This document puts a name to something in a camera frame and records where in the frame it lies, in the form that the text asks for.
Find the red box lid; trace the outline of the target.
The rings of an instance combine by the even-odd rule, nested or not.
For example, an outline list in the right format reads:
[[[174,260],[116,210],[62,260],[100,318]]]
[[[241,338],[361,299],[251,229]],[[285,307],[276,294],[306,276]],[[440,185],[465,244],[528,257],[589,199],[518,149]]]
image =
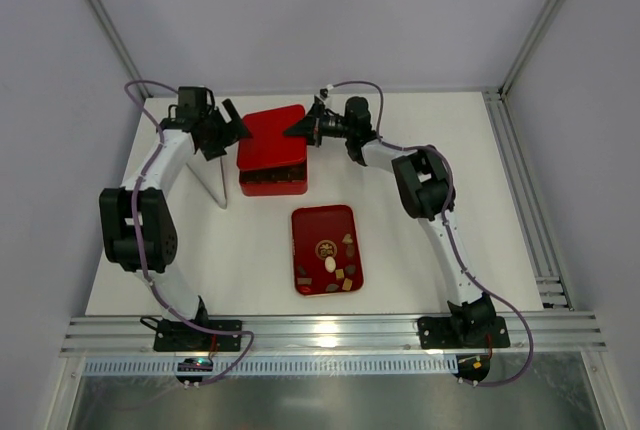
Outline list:
[[[251,136],[239,141],[237,166],[241,171],[257,171],[302,164],[307,158],[304,137],[288,137],[284,132],[305,116],[302,105],[264,110],[242,118]]]

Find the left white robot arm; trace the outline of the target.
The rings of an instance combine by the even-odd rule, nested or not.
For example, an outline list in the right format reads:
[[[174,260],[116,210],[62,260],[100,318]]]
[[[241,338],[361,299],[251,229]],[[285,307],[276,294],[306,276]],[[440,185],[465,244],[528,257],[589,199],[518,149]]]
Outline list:
[[[238,352],[248,334],[241,321],[212,319],[176,264],[179,238],[167,196],[193,157],[217,160],[251,133],[232,101],[216,102],[211,89],[181,86],[174,93],[177,101],[163,119],[142,112],[156,132],[142,164],[99,196],[104,252],[140,279],[159,305],[161,318],[141,320],[155,332],[155,351]]]

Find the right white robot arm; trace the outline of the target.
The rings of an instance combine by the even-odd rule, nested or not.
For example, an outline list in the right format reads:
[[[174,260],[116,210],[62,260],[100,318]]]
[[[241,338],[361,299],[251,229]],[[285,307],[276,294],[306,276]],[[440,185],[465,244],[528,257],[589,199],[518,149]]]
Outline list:
[[[352,161],[393,175],[404,211],[424,231],[445,278],[449,314],[417,320],[421,347],[507,348],[506,323],[497,315],[494,298],[474,282],[463,261],[465,249],[454,215],[455,187],[446,159],[433,146],[402,147],[385,141],[381,122],[371,120],[366,98],[348,98],[343,114],[331,110],[327,99],[325,91],[315,96],[307,114],[283,135],[302,137],[315,147],[326,138],[343,139]]]

